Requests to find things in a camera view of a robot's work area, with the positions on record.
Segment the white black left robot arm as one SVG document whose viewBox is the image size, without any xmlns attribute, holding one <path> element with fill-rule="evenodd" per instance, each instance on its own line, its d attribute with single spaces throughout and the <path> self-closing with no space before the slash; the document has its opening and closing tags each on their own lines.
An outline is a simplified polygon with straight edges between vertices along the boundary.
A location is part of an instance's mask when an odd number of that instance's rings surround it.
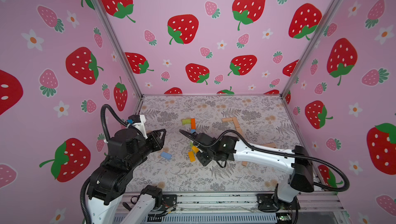
<svg viewBox="0 0 396 224">
<path fill-rule="evenodd" d="M 108 141 L 108 155 L 80 191 L 80 205 L 86 224 L 111 224 L 133 171 L 149 154 L 162 150 L 166 130 L 155 130 L 146 136 L 127 128 Z"/>
</svg>

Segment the short yellow wooden block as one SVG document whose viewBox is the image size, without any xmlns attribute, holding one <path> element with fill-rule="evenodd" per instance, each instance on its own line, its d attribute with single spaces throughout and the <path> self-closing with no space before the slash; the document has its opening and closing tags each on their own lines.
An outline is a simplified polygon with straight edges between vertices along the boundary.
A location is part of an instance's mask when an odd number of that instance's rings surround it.
<svg viewBox="0 0 396 224">
<path fill-rule="evenodd" d="M 200 150 L 196 146 L 192 146 L 192 150 L 194 153 L 200 152 Z"/>
</svg>

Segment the long yellow wooden block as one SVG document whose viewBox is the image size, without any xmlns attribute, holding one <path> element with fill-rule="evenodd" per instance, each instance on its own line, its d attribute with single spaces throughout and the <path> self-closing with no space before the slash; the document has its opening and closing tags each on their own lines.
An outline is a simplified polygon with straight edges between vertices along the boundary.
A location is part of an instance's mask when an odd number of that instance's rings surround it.
<svg viewBox="0 0 396 224">
<path fill-rule="evenodd" d="M 196 160 L 196 157 L 195 157 L 193 151 L 188 152 L 188 157 L 189 157 L 190 162 L 194 162 Z"/>
</svg>

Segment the orange wooden block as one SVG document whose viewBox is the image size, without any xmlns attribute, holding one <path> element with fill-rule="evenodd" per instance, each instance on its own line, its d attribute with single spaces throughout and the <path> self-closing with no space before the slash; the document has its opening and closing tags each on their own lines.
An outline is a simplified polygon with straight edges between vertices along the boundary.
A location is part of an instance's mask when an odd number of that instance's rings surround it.
<svg viewBox="0 0 396 224">
<path fill-rule="evenodd" d="M 196 129 L 196 121 L 194 118 L 191 119 L 191 129 L 195 130 Z"/>
</svg>

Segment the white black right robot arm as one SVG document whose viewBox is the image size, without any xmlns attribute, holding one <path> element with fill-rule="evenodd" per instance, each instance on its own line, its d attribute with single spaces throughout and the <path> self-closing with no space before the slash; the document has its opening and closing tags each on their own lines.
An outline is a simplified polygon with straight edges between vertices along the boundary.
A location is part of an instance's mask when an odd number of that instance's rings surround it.
<svg viewBox="0 0 396 224">
<path fill-rule="evenodd" d="M 205 133 L 194 134 L 192 143 L 200 150 L 198 158 L 203 166 L 215 161 L 225 167 L 228 161 L 240 161 L 284 172 L 287 176 L 275 189 L 275 201 L 291 203 L 299 193 L 312 193 L 315 190 L 312 164 L 308 159 L 296 158 L 306 155 L 301 146 L 295 146 L 293 150 L 255 147 L 234 136 L 225 135 L 218 139 Z"/>
</svg>

